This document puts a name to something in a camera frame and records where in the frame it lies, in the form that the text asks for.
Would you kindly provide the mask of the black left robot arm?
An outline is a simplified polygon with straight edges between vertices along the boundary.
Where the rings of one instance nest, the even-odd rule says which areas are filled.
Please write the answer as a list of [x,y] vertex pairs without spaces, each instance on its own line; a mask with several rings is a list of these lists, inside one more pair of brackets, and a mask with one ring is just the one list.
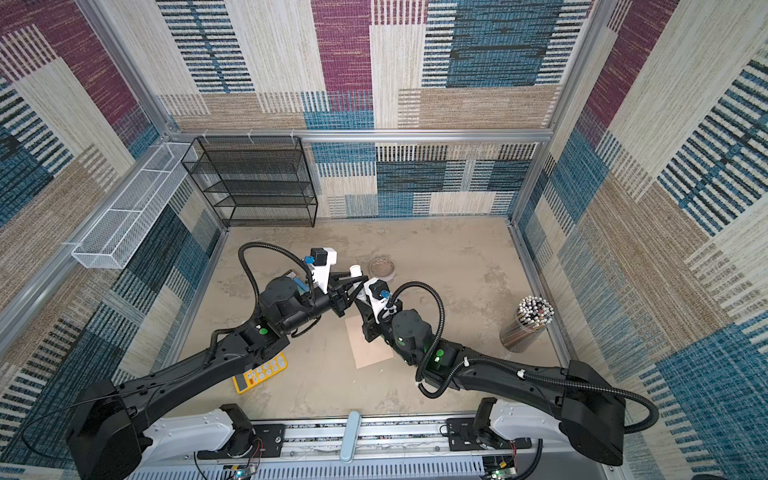
[[[270,250],[294,262],[303,271],[308,289],[301,291],[286,276],[260,288],[246,260],[252,249]],[[82,390],[73,404],[32,418],[19,433],[27,450],[43,454],[26,437],[30,427],[65,415],[63,438],[79,476],[127,478],[167,450],[159,432],[166,414],[216,384],[271,360],[324,313],[343,316],[368,279],[358,266],[348,273],[333,272],[337,253],[331,248],[314,248],[300,258],[278,245],[253,241],[239,248],[238,260],[255,296],[246,321],[213,331],[206,349],[165,369],[121,385],[99,381]]]

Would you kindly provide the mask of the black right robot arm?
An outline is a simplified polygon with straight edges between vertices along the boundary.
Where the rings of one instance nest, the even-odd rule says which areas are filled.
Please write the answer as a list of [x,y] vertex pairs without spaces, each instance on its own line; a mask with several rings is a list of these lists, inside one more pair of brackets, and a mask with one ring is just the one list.
[[424,282],[410,281],[395,290],[381,280],[360,282],[348,302],[362,316],[366,340],[383,339],[415,367],[416,386],[429,399],[453,389],[525,404],[554,418],[576,452],[609,466],[622,464],[625,436],[648,430],[659,420],[659,409],[650,399],[610,385],[584,362],[525,365],[444,339],[444,302]]

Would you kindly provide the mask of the pink envelope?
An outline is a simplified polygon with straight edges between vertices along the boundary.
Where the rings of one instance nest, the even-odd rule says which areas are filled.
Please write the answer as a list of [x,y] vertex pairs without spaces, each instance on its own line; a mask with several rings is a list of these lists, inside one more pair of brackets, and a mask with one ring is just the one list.
[[357,369],[393,359],[393,351],[382,338],[378,337],[371,342],[365,339],[360,315],[348,317],[344,323]]

